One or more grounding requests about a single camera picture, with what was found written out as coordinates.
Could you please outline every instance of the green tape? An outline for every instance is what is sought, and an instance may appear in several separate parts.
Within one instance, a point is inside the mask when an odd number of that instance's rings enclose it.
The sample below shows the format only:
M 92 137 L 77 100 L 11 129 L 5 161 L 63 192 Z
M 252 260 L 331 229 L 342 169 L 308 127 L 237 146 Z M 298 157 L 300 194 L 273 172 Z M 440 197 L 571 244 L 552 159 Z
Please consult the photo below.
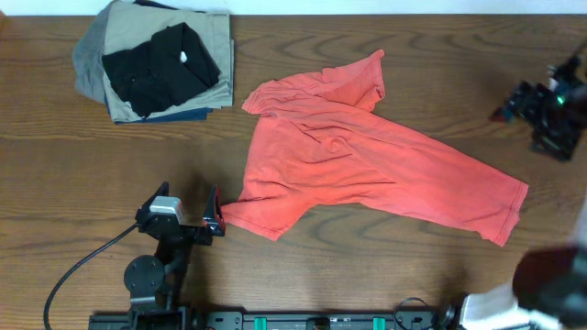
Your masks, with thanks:
M 255 330 L 267 330 L 267 319 L 264 317 L 255 317 Z
M 385 319 L 382 317 L 373 317 L 373 330 L 385 330 Z

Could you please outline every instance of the wooden tabletop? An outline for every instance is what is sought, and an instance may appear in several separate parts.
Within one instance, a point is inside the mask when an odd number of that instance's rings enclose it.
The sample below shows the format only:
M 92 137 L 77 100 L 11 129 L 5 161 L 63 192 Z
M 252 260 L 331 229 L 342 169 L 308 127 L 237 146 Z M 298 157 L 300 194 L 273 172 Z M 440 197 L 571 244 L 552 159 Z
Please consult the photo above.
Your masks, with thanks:
M 233 17 L 235 106 L 205 122 L 114 125 L 73 89 L 72 49 L 91 17 L 7 17 L 0 31 L 0 328 L 40 329 L 55 282 L 133 222 L 163 182 L 197 220 L 212 184 L 242 189 L 259 84 L 383 49 L 387 90 L 375 113 L 530 186 L 504 248 L 476 233 L 356 204 L 318 206 L 277 243 L 229 225 L 197 247 L 183 291 L 196 305 L 269 310 L 386 310 L 446 301 L 507 281 L 530 248 L 564 242 L 587 185 L 587 152 L 562 164 L 528 150 L 524 123 L 487 116 L 519 80 L 541 81 L 587 29 L 584 16 Z M 125 267 L 156 241 L 134 232 L 65 282 L 54 329 L 125 311 Z

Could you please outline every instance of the black cloth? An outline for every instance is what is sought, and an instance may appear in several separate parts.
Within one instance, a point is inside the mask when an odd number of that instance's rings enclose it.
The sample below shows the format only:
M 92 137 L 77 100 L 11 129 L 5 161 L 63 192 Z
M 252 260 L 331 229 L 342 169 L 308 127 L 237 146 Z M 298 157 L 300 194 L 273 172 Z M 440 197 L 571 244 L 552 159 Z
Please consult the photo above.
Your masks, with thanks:
M 102 63 L 112 89 L 141 117 L 207 91 L 220 73 L 198 34 L 185 23 L 155 33 L 134 49 L 105 55 Z

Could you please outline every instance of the cloth stack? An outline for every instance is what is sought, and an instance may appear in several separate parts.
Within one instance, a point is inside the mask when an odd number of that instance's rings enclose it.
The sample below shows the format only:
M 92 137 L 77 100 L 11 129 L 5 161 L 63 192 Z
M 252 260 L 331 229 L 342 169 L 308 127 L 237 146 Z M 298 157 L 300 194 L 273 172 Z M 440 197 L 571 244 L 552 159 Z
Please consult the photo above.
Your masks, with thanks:
M 229 15 L 114 2 L 73 53 L 76 89 L 117 124 L 205 120 L 233 102 Z

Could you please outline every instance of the wood grain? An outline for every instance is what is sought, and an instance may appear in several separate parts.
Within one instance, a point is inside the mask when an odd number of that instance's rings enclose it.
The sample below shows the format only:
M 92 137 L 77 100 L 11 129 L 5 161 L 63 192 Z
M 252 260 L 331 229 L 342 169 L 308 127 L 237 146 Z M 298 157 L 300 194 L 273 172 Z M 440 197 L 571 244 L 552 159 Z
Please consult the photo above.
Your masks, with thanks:
M 162 181 L 197 219 L 209 187 L 235 200 L 257 117 L 240 110 L 260 83 L 382 60 L 376 114 L 527 182 L 504 248 L 478 235 L 358 205 L 311 209 L 273 243 L 230 226 L 194 253 L 183 299 L 267 310 L 383 310 L 407 296 L 440 303 L 507 281 L 529 248 L 564 242 L 587 184 L 587 155 L 561 164 L 527 149 L 529 129 L 486 118 L 520 79 L 572 52 L 584 16 L 234 17 L 235 107 L 205 122 L 113 125 L 73 89 L 72 48 L 90 17 L 11 17 L 0 30 L 0 328 L 39 329 L 52 286 L 133 222 Z M 125 311 L 122 275 L 155 241 L 133 233 L 78 270 L 51 307 L 55 329 Z

